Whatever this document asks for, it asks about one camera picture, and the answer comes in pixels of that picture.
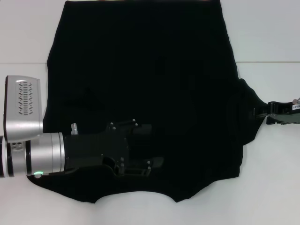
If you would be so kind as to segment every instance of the white table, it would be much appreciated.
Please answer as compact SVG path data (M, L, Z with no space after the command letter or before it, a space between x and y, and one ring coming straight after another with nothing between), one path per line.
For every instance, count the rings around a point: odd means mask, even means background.
M46 108L45 62L63 5L64 0L0 1L0 92L7 75L40 78ZM241 78L264 102L299 98L300 2L223 0L222 6ZM3 105L1 94L0 112ZM179 203L134 192L89 204L35 186L26 177L0 179L0 224L298 225L299 134L297 125L263 124L244 147L239 178L215 182Z

